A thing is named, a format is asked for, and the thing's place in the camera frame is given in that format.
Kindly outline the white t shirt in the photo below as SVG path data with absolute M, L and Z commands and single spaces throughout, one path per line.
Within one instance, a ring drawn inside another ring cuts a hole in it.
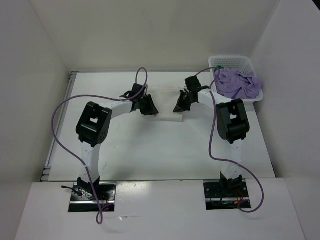
M 150 87 L 147 93 L 151 95 L 158 114 L 143 116 L 146 120 L 183 122 L 183 115 L 173 112 L 180 96 L 180 90 L 178 88 Z

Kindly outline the purple t shirt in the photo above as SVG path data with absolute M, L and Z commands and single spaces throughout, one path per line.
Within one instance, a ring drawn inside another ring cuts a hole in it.
M 254 72 L 243 73 L 236 68 L 221 68 L 214 76 L 216 91 L 230 99 L 255 99 L 263 86 Z

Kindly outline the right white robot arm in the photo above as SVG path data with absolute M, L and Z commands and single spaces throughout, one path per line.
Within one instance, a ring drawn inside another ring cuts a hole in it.
M 219 191 L 225 197 L 232 196 L 242 187 L 241 173 L 242 147 L 250 124 L 244 102 L 241 99 L 230 99 L 217 92 L 202 90 L 200 92 L 181 90 L 177 100 L 175 113 L 191 110 L 191 104 L 200 103 L 213 107 L 213 123 L 209 138 L 209 156 L 221 162 Z M 212 154 L 214 131 L 228 143 L 227 158 L 217 158 Z

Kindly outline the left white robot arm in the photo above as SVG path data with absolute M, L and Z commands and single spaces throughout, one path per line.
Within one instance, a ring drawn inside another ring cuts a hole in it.
M 134 100 L 112 101 L 105 105 L 90 101 L 85 106 L 76 126 L 81 160 L 84 162 L 84 170 L 77 179 L 77 186 L 87 199 L 94 200 L 100 194 L 99 156 L 111 120 L 136 110 L 144 116 L 156 116 L 159 113 L 150 94 Z

